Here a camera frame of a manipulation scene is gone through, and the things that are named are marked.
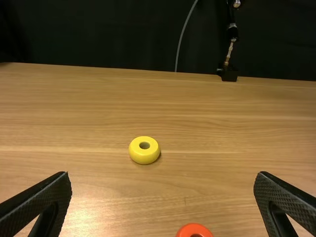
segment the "wooden table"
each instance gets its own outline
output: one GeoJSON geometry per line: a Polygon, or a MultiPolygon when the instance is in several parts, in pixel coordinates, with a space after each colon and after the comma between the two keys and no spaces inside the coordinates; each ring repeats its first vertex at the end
hole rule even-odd
{"type": "Polygon", "coordinates": [[[316,196],[315,154],[316,82],[0,65],[0,201],[68,171],[61,237],[174,237],[189,222],[267,236],[257,173],[316,196]],[[141,135],[157,162],[128,157],[141,135]]]}

